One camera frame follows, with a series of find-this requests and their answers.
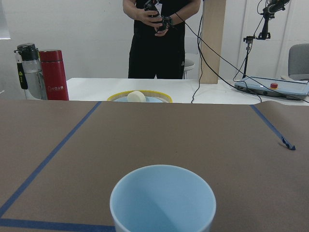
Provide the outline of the person's left hand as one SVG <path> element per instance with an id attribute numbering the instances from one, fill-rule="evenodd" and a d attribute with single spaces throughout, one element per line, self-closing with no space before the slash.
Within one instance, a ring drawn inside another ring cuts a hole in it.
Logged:
<path id="1" fill-rule="evenodd" d="M 155 28 L 155 36 L 162 37 L 167 33 L 168 29 L 172 26 L 172 18 L 170 16 L 163 17 L 161 24 L 160 27 Z"/>

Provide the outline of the person's right hand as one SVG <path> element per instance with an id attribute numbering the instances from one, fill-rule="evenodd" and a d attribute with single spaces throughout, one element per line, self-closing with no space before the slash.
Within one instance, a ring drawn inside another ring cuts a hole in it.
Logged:
<path id="1" fill-rule="evenodd" d="M 158 11 L 137 9 L 136 20 L 154 28 L 162 26 L 162 17 L 158 16 Z"/>

